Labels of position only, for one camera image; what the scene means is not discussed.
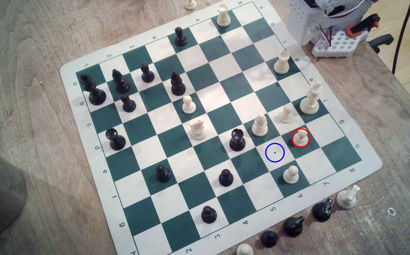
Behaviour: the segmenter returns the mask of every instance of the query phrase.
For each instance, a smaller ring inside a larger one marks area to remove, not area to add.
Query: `white chess piece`
[[[323,88],[320,83],[314,83],[310,86],[309,91],[307,91],[307,97],[301,100],[299,103],[299,108],[305,114],[314,114],[318,111],[320,105],[318,104],[318,96],[320,95]]]
[[[356,194],[358,194],[358,191],[361,188],[358,186],[354,185],[353,188],[349,191],[341,191],[337,194],[337,203],[339,206],[341,206],[344,209],[350,209],[353,208],[353,206],[356,205],[356,202],[358,201],[356,199]]]
[[[288,59],[290,58],[290,53],[287,50],[281,50],[277,56],[278,60],[274,64],[274,71],[278,74],[285,74],[290,69],[288,64]]]
[[[189,122],[191,127],[192,136],[196,140],[202,140],[207,134],[207,129],[204,126],[204,121],[202,119],[196,119]]]
[[[187,114],[192,114],[196,111],[196,104],[192,101],[191,96],[185,96],[183,98],[183,112]]]
[[[296,183],[299,179],[298,167],[290,166],[287,170],[284,171],[284,181],[288,184]]]
[[[221,27],[226,27],[230,25],[230,16],[227,13],[228,10],[229,8],[227,7],[226,4],[220,4],[218,6],[219,15],[218,15],[218,20],[216,20],[216,22]]]
[[[268,133],[268,123],[263,114],[259,114],[252,125],[252,133],[256,136],[264,136]]]

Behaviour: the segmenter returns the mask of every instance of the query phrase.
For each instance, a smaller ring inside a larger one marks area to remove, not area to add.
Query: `green square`
[[[192,147],[183,125],[162,132],[158,137],[167,157]]]
[[[294,158],[302,157],[305,154],[308,154],[308,153],[320,148],[320,146],[318,145],[317,141],[315,140],[313,134],[310,132],[310,130],[305,125],[302,126],[302,127],[298,127],[298,128],[303,128],[303,129],[309,131],[309,144],[306,147],[298,148],[293,144],[293,142],[292,142],[292,133],[293,133],[294,130],[282,135],[282,139],[284,140],[285,144],[287,145],[288,149],[290,150],[290,152],[292,153]]]
[[[274,34],[271,27],[268,25],[264,18],[255,20],[249,24],[244,25],[243,27],[253,43],[268,38]]]
[[[244,124],[244,127],[246,128],[247,133],[249,133],[249,136],[251,137],[255,146],[259,146],[260,144],[273,140],[274,138],[279,136],[277,128],[274,126],[267,113],[265,113],[265,117],[268,124],[268,133],[264,136],[256,136],[254,135],[254,133],[252,133],[252,125],[254,124],[255,119]]]
[[[79,78],[81,74],[90,75],[92,80],[97,85],[106,83],[106,79],[105,79],[105,76],[103,75],[103,71],[101,70],[100,64],[93,65],[91,67],[88,67],[76,73],[76,77],[78,78],[78,84],[81,85],[81,90],[84,91],[84,85],[81,84],[81,79]]]
[[[151,112],[158,107],[162,107],[171,102],[169,95],[164,87],[164,84],[160,83],[148,89],[144,89],[139,92],[142,102],[144,102],[147,112]]]
[[[156,136],[155,129],[151,124],[148,114],[144,114],[135,119],[123,123],[129,142],[135,145],[152,136]]]
[[[161,222],[151,197],[147,197],[123,209],[132,235],[137,235]]]
[[[130,72],[139,69],[141,64],[151,64],[153,62],[145,46],[123,53],[123,59],[125,59]]]
[[[290,166],[298,167],[299,178],[298,178],[298,181],[294,184],[288,184],[284,181],[284,172]],[[276,184],[279,187],[284,197],[291,196],[292,194],[295,194],[296,192],[303,190],[310,186],[309,182],[307,181],[307,178],[304,176],[304,173],[301,171],[301,168],[299,167],[298,163],[296,163],[295,160],[293,160],[292,162],[288,164],[281,166],[278,169],[271,171],[271,175],[276,181]]]
[[[109,172],[114,182],[140,170],[133,148],[131,147],[112,154],[106,158],[106,162],[108,163]]]
[[[176,72],[178,74],[185,72],[185,69],[183,69],[183,66],[181,65],[176,54],[155,62],[155,67],[158,71],[159,78],[161,78],[162,81],[170,80],[172,72]]]
[[[217,136],[194,146],[194,150],[204,170],[229,159],[229,155],[225,152],[225,148]]]
[[[205,172],[186,179],[178,183],[178,185],[189,209],[215,197]]]
[[[167,182],[162,183],[158,181],[158,179],[156,178],[156,166],[157,165],[163,165],[165,168],[168,168],[171,171],[171,178]],[[147,185],[148,191],[150,192],[150,195],[156,194],[176,184],[174,173],[167,159],[161,162],[158,162],[152,166],[149,166],[145,169],[142,169],[142,176],[144,176],[144,180]]]
[[[235,223],[257,211],[242,185],[220,195],[218,201],[229,224]]]
[[[199,44],[208,62],[216,60],[230,53],[221,36]]]
[[[171,44],[172,44],[172,47],[174,47],[174,50],[175,50],[176,53],[179,53],[179,52],[182,51],[182,50],[189,49],[189,48],[191,48],[192,46],[197,45],[196,38],[194,38],[194,35],[193,35],[192,32],[191,32],[191,29],[189,29],[189,28],[184,28],[184,29],[183,29],[183,35],[186,36],[186,38],[188,39],[188,42],[186,43],[185,46],[178,46],[178,45],[175,44],[175,38],[176,38],[176,34],[175,34],[175,33],[170,34],[170,35],[167,36],[168,39],[169,39],[169,41],[170,41]]]
[[[242,124],[231,103],[209,112],[208,117],[218,134]]]
[[[122,120],[114,103],[91,112],[90,116],[97,133],[122,124]]]
[[[162,223],[162,225],[172,252],[201,238],[189,211]]]
[[[185,123],[190,121],[191,119],[194,119],[196,117],[199,117],[203,114],[206,113],[202,102],[200,101],[199,97],[197,96],[196,93],[193,93],[190,95],[192,98],[192,101],[196,104],[196,110],[195,112],[191,113],[191,114],[187,114],[185,112],[183,112],[183,99],[179,99],[177,101],[172,102],[174,105],[174,108],[181,120],[181,123]]]
[[[242,72],[221,81],[221,85],[230,101],[235,101],[238,98],[242,98],[254,92]]]
[[[196,91],[204,89],[219,81],[209,63],[192,69],[191,71],[186,72],[186,74]]]
[[[243,183],[247,183],[268,172],[256,148],[232,158],[236,172]]]
[[[260,102],[267,112],[277,109],[290,102],[279,83],[271,84],[268,87],[257,90],[255,94],[259,97]]]
[[[260,56],[259,51],[255,48],[254,44],[246,46],[232,53],[236,62],[241,67],[242,71],[246,71],[258,64],[264,62],[262,56]]]
[[[361,161],[359,154],[346,136],[323,146],[321,149],[337,172]]]

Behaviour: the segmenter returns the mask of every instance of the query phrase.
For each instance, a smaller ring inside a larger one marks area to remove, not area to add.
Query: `black cable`
[[[410,2],[409,2],[408,11],[406,12],[405,20],[403,21],[402,30],[400,30],[400,36],[398,37],[397,48],[395,49],[395,54],[394,54],[394,63],[392,64],[392,74],[395,74],[395,67],[397,67],[398,52],[400,51],[400,44],[402,43],[403,33],[405,32],[406,23],[408,22],[409,15],[410,15]]]

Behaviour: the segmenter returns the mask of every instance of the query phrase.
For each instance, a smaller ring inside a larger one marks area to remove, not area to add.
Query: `captured chess piece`
[[[312,215],[319,222],[325,222],[331,217],[332,199],[328,198],[326,202],[315,204],[312,207]]]
[[[88,74],[81,74],[79,77],[81,84],[84,85],[84,90],[90,92],[89,101],[93,105],[100,105],[106,101],[106,93],[104,90],[96,87],[96,83]]]
[[[299,216],[297,218],[290,217],[284,221],[282,228],[285,233],[290,237],[297,237],[302,232],[302,223],[304,222],[304,217]]]
[[[109,145],[115,151],[119,151],[125,147],[126,139],[119,135],[114,128],[106,130],[106,138],[110,140]]]

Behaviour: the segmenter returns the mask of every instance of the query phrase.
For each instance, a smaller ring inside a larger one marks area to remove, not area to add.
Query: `white pawn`
[[[307,97],[301,100],[299,103],[299,108],[305,114],[314,114],[318,111],[320,105],[318,104],[318,96],[323,88],[320,83],[314,83],[310,86],[309,91],[307,91]]]
[[[284,181],[288,184],[296,183],[299,179],[298,167],[290,166],[287,170],[284,171]]]
[[[358,201],[356,199],[356,194],[358,194],[358,191],[361,188],[358,186],[354,185],[353,188],[349,191],[341,191],[337,194],[337,203],[339,206],[341,206],[344,209],[350,209],[353,208],[353,206],[356,205],[356,202]]]
[[[187,114],[192,114],[196,111],[196,104],[192,101],[191,96],[185,96],[183,98],[183,112]]]
[[[221,27],[226,27],[230,25],[230,16],[227,13],[228,10],[229,8],[227,7],[226,4],[220,4],[218,6],[219,15],[218,15],[218,20],[216,20],[216,22]]]
[[[290,69],[288,64],[288,59],[290,58],[290,53],[287,50],[281,50],[277,56],[278,60],[274,64],[274,71],[278,74],[285,74]]]
[[[252,133],[256,136],[264,136],[268,133],[268,123],[266,117],[263,114],[259,114],[252,125]]]

